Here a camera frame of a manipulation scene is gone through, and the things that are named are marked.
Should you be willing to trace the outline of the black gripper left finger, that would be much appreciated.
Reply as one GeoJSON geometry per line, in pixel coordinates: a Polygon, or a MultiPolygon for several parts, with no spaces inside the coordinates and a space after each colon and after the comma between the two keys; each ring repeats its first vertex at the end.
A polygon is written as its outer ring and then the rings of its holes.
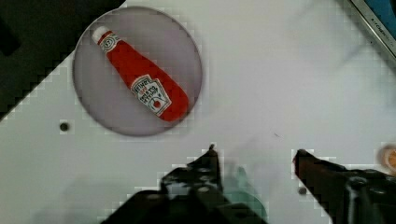
{"type": "Polygon", "coordinates": [[[267,224],[244,203],[223,193],[219,155],[210,147],[198,159],[164,176],[157,190],[141,190],[102,224],[267,224]]]}

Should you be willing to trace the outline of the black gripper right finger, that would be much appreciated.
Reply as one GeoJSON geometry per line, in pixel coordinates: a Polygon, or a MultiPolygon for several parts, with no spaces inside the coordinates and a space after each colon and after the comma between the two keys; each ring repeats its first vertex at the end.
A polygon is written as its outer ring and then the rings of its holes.
{"type": "Polygon", "coordinates": [[[305,149],[293,158],[294,173],[332,224],[396,224],[396,181],[374,169],[347,169],[305,149]]]}

